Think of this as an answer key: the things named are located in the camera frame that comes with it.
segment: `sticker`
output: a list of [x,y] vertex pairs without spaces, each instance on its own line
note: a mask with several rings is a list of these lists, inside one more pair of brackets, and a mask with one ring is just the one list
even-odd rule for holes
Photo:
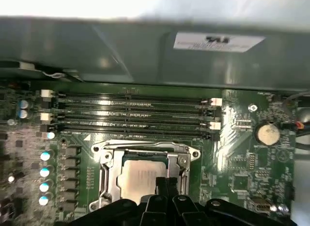
[[187,33],[176,35],[174,49],[245,52],[265,37],[219,33]]

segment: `integrated circuit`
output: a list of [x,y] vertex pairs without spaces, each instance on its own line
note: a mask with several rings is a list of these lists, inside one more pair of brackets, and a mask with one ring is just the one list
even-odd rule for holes
[[232,177],[232,190],[235,192],[248,191],[249,178],[245,175],[234,175]]
[[16,140],[15,141],[15,147],[23,147],[23,141],[22,140]]

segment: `cable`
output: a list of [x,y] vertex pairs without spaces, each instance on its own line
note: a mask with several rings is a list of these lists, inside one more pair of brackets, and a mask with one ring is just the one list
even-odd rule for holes
[[297,134],[296,134],[296,137],[301,137],[301,136],[304,136],[304,135],[310,135],[310,130],[298,131]]
[[289,102],[291,100],[294,100],[298,97],[302,97],[304,95],[310,95],[310,90],[300,92],[298,94],[290,95],[282,103],[282,108],[283,108],[284,112],[289,116],[290,119],[292,119],[296,123],[298,129],[304,129],[305,126],[302,122],[297,121],[297,117],[295,115],[293,115],[293,113],[290,111],[290,109],[287,107],[287,105],[289,104]]
[[296,143],[295,148],[305,150],[305,151],[310,151],[310,145],[305,145],[305,144],[301,144],[301,143]]
[[310,154],[294,154],[294,160],[310,161]]

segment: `wire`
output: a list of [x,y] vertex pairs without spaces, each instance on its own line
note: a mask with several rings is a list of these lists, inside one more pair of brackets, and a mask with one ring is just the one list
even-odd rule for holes
[[291,100],[294,100],[298,97],[302,97],[304,95],[310,95],[310,90],[300,92],[298,94],[290,95],[282,103],[282,108],[283,108],[284,112],[289,116],[289,118],[291,120],[293,120],[296,123],[298,129],[304,129],[305,125],[302,122],[297,121],[297,117],[295,115],[293,115],[293,113],[290,111],[290,109],[288,108],[288,104]]
[[305,145],[305,144],[301,144],[301,143],[296,143],[295,148],[305,150],[305,151],[310,151],[310,145]]
[[301,136],[305,136],[305,135],[310,135],[310,130],[298,131],[297,134],[296,134],[296,137],[301,137]]

